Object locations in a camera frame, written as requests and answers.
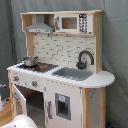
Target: microwave window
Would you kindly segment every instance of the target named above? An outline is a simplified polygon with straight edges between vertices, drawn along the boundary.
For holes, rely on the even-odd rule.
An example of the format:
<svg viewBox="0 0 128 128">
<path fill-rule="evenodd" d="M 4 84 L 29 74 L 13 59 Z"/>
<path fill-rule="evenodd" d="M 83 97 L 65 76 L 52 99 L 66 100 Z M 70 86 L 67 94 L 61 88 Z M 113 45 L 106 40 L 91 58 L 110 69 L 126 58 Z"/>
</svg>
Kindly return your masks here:
<svg viewBox="0 0 128 128">
<path fill-rule="evenodd" d="M 63 29 L 77 29 L 77 18 L 62 18 L 62 28 Z"/>
</svg>

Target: countertop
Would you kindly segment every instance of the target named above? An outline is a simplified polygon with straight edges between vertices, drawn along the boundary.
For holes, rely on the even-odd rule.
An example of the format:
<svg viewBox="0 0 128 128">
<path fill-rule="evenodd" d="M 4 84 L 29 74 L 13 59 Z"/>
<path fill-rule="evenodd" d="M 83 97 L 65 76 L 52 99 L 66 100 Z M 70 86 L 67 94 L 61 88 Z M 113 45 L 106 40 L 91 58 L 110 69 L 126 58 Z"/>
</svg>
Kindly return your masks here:
<svg viewBox="0 0 128 128">
<path fill-rule="evenodd" d="M 93 74 L 83 81 L 76 81 L 76 80 L 71 80 L 71 79 L 51 75 L 53 72 L 63 68 L 61 66 L 56 67 L 46 73 L 39 73 L 39 72 L 34 72 L 34 71 L 30 71 L 30 70 L 24 70 L 24 69 L 17 68 L 17 66 L 19 66 L 21 64 L 23 64 L 23 63 L 11 66 L 11 67 L 7 68 L 7 70 L 24 72 L 24 73 L 28 73 L 28 75 L 29 74 L 37 75 L 37 76 L 43 77 L 44 79 L 60 81 L 60 82 L 64 82 L 65 84 L 69 84 L 71 86 L 82 87 L 82 88 L 106 87 L 106 86 L 111 85 L 115 80 L 115 77 L 113 74 L 111 74 L 107 71 L 100 71 L 98 74 Z"/>
</svg>

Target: gray backdrop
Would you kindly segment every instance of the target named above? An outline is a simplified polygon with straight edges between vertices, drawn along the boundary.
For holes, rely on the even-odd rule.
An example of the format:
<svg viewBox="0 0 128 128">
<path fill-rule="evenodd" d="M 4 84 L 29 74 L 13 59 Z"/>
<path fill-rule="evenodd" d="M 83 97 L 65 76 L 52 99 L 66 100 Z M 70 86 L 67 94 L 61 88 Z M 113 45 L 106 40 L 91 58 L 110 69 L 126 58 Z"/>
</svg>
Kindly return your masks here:
<svg viewBox="0 0 128 128">
<path fill-rule="evenodd" d="M 9 97 L 7 67 L 14 62 L 13 50 L 13 26 L 11 16 L 11 4 L 9 0 L 0 1 L 0 84 L 7 85 L 1 89 L 2 99 Z"/>
<path fill-rule="evenodd" d="M 11 0 L 11 4 L 17 63 L 26 56 L 21 12 L 104 10 L 103 69 L 116 77 L 107 87 L 107 121 L 114 128 L 128 128 L 128 0 Z"/>
</svg>

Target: knob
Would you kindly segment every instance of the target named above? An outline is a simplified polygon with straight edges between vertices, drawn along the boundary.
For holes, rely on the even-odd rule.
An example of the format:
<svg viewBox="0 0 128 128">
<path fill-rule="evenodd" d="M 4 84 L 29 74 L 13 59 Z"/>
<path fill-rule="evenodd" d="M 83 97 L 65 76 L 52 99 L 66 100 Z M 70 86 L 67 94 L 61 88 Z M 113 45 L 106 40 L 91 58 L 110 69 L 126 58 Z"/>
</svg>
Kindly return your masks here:
<svg viewBox="0 0 128 128">
<path fill-rule="evenodd" d="M 33 81 L 32 82 L 32 86 L 37 87 L 37 82 L 36 81 Z"/>
<path fill-rule="evenodd" d="M 18 80 L 19 80 L 18 76 L 15 76 L 13 79 L 13 81 L 18 81 Z"/>
</svg>

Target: stove burner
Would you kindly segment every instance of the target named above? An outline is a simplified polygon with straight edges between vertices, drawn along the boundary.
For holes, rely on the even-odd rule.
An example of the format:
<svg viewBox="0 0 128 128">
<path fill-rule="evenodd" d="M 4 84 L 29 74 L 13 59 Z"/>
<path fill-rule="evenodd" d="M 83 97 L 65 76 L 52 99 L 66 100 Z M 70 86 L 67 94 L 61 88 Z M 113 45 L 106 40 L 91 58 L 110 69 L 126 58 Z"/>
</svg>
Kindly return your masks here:
<svg viewBox="0 0 128 128">
<path fill-rule="evenodd" d="M 47 63 L 38 63 L 38 65 L 35 66 L 26 66 L 24 64 L 17 66 L 18 68 L 23 68 L 25 70 L 32 70 L 32 71 L 37 71 L 37 72 L 46 72 L 49 71 L 55 67 L 58 67 L 57 65 L 53 64 L 47 64 Z"/>
</svg>

